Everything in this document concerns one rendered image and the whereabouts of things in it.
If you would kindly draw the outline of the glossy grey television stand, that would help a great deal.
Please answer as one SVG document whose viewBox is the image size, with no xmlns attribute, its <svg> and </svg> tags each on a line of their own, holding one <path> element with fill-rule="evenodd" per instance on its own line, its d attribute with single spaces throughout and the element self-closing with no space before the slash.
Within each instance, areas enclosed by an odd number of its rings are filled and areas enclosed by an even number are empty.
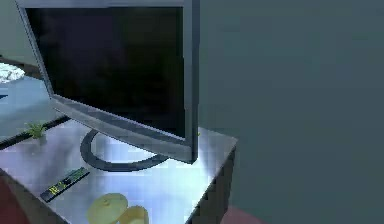
<svg viewBox="0 0 384 224">
<path fill-rule="evenodd" d="M 137 172 L 106 172 L 81 157 L 80 144 L 89 132 L 69 120 L 47 130 L 42 144 L 28 139 L 0 150 L 0 169 L 39 198 L 67 173 L 87 168 L 84 179 L 43 204 L 68 224 L 88 224 L 89 206 L 107 193 L 121 193 L 130 205 L 145 207 L 150 224 L 220 223 L 228 207 L 235 138 L 201 128 L 193 164 L 168 159 Z"/>
</svg>

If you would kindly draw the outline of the pale yellow bowl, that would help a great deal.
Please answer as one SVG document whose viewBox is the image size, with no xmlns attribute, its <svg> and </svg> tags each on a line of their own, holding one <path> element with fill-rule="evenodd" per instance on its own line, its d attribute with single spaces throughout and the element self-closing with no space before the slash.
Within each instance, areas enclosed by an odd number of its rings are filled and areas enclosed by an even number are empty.
<svg viewBox="0 0 384 224">
<path fill-rule="evenodd" d="M 119 217 L 119 224 L 149 224 L 148 211 L 142 206 L 131 206 Z"/>
</svg>

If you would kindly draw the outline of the black remote control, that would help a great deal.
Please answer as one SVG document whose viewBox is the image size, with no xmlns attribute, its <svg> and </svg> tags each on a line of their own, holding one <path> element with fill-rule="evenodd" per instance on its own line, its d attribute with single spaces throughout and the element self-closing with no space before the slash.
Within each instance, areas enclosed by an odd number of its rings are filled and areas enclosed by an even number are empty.
<svg viewBox="0 0 384 224">
<path fill-rule="evenodd" d="M 72 170 L 64 178 L 57 183 L 48 187 L 44 192 L 40 194 L 40 198 L 48 203 L 56 198 L 58 195 L 69 189 L 72 185 L 79 182 L 82 178 L 89 174 L 89 170 L 85 167 Z"/>
</svg>

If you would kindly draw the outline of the small green house plant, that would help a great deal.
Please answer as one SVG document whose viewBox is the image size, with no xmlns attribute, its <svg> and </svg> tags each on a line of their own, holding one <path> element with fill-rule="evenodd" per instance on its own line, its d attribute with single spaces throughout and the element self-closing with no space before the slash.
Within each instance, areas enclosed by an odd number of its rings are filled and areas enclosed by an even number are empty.
<svg viewBox="0 0 384 224">
<path fill-rule="evenodd" d="M 39 139 L 45 133 L 46 127 L 41 123 L 28 123 L 26 132 L 33 138 Z"/>
</svg>

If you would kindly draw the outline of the pale yellow round lid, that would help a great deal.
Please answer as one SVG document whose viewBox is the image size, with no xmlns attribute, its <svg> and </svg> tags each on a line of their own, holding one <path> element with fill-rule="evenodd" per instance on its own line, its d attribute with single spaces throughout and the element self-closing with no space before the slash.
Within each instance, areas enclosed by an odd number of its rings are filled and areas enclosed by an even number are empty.
<svg viewBox="0 0 384 224">
<path fill-rule="evenodd" d="M 95 199 L 87 211 L 89 224 L 116 224 L 127 210 L 128 200 L 120 193 L 108 193 Z"/>
</svg>

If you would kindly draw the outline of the grey flat television set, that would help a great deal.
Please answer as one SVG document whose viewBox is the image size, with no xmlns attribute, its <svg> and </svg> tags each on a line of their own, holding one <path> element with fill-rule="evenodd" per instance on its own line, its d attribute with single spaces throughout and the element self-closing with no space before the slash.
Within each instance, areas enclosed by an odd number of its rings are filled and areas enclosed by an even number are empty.
<svg viewBox="0 0 384 224">
<path fill-rule="evenodd" d="M 200 0 L 14 0 L 83 160 L 131 172 L 198 158 Z"/>
</svg>

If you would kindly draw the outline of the white patterned round object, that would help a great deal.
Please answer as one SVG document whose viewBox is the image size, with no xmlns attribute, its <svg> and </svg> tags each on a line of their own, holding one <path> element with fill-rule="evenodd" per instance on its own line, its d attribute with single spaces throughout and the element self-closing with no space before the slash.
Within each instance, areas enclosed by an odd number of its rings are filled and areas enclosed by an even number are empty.
<svg viewBox="0 0 384 224">
<path fill-rule="evenodd" d="M 0 83 L 9 83 L 25 76 L 25 71 L 10 64 L 0 63 Z"/>
</svg>

